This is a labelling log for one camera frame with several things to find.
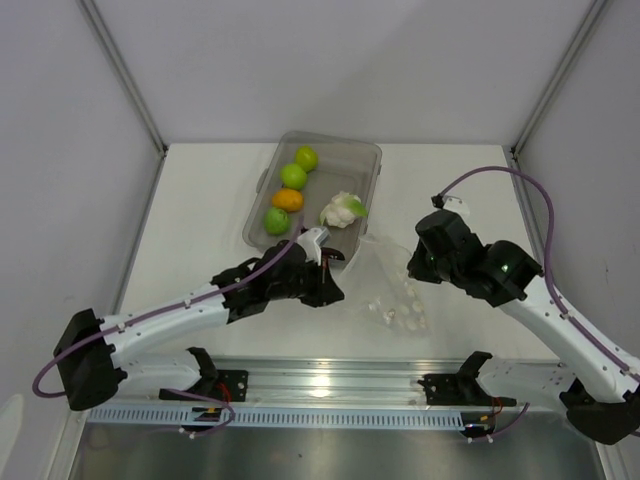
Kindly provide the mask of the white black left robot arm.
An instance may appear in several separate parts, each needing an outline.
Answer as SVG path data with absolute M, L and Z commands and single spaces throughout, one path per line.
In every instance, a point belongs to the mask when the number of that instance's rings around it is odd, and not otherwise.
M 189 347 L 172 358 L 156 357 L 152 349 L 258 315 L 272 301 L 296 299 L 313 308 L 339 302 L 345 295 L 330 263 L 344 258 L 323 247 L 314 259 L 301 245 L 282 241 L 156 309 L 102 318 L 92 309 L 74 314 L 53 351 L 70 409 L 89 410 L 124 393 L 209 398 L 220 375 L 205 348 Z

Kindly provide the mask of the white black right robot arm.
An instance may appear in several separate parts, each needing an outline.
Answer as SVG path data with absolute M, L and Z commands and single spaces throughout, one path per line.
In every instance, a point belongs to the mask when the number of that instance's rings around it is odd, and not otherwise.
M 639 431 L 639 360 L 624 353 L 577 311 L 561 308 L 542 267 L 513 242 L 482 244 L 463 218 L 438 210 L 421 219 L 410 278 L 449 283 L 487 302 L 532 332 L 558 357 L 525 365 L 473 352 L 454 374 L 420 380 L 430 405 L 505 406 L 555 411 L 584 436 L 614 445 Z

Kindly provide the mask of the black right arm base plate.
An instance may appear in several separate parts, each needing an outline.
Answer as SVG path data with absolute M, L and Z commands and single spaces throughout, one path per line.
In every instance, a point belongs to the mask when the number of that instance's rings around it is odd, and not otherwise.
M 459 373 L 426 374 L 417 383 L 423 388 L 426 403 L 430 406 L 514 407 L 517 404 L 510 397 L 489 395 L 475 378 Z

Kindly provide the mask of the clear dotted zip bag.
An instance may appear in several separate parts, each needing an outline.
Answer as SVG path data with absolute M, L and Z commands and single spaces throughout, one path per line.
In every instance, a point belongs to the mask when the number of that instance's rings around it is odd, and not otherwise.
M 426 336 L 429 321 L 407 273 L 410 252 L 388 237 L 366 234 L 338 278 L 347 311 L 399 336 Z

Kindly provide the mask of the green custard apple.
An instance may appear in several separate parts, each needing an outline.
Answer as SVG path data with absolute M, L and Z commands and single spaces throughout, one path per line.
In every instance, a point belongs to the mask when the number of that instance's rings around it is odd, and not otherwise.
M 279 236 L 287 233 L 290 228 L 289 214 L 277 207 L 270 207 L 264 216 L 263 226 L 267 234 Z

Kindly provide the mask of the orange fruit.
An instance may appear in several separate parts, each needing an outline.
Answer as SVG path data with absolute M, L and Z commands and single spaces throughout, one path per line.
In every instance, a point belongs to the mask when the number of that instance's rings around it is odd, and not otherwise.
M 304 207 L 304 196 L 298 190 L 282 188 L 272 196 L 271 203 L 274 208 L 298 212 Z

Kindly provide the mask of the purple eggplant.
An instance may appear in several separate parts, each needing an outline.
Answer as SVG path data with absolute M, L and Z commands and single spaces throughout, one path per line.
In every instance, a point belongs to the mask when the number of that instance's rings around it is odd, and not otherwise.
M 346 259 L 345 255 L 341 251 L 331 247 L 322 247 L 321 254 L 322 257 L 326 258 L 327 260 L 342 262 Z

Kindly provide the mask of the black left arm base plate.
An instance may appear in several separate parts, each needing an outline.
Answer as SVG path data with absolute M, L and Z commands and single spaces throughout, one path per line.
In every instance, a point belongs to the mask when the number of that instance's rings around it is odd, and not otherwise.
M 187 400 L 184 393 L 213 398 L 226 403 L 244 402 L 249 386 L 247 370 L 219 370 L 216 380 L 200 379 L 186 390 L 161 389 L 161 400 Z

